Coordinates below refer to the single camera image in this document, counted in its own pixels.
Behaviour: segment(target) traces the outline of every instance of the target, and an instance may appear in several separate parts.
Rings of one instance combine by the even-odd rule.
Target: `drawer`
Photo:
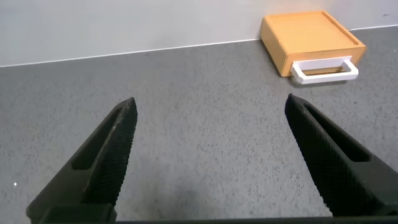
[[[355,79],[366,50],[326,11],[266,16],[261,39],[280,75],[302,84]]]

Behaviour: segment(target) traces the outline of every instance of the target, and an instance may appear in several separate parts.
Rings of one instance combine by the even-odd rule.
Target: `white handle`
[[[305,75],[303,73],[303,70],[335,68],[340,66],[346,71],[324,75]],[[358,76],[358,69],[351,62],[351,56],[294,61],[290,71],[293,73],[294,78],[301,84],[353,80]]]

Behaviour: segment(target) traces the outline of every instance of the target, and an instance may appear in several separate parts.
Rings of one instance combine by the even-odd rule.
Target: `orange wooden box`
[[[366,46],[326,11],[266,16],[261,39],[279,73],[292,76],[294,61],[351,56],[356,65]],[[306,75],[340,72],[341,67],[303,71]]]

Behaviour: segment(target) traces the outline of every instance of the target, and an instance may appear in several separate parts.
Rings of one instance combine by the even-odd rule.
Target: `gray countertop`
[[[398,170],[398,28],[353,34],[368,46],[359,77],[327,85],[281,78],[260,41],[0,68],[2,222],[28,223],[29,202],[130,96],[118,220],[331,215],[287,124],[289,93]]]

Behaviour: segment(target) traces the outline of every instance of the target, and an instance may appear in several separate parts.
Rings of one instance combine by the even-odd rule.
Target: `textured grip surface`
[[[285,113],[312,179],[333,215],[357,216],[377,209],[380,205],[330,137],[336,136],[340,146],[350,146],[352,142],[345,142],[349,138],[342,136],[346,133],[310,103],[292,95],[286,101]]]
[[[83,203],[110,203],[115,206],[126,174],[136,123],[136,104],[129,103],[120,112],[113,132],[105,142],[106,154],[93,174],[94,179]]]

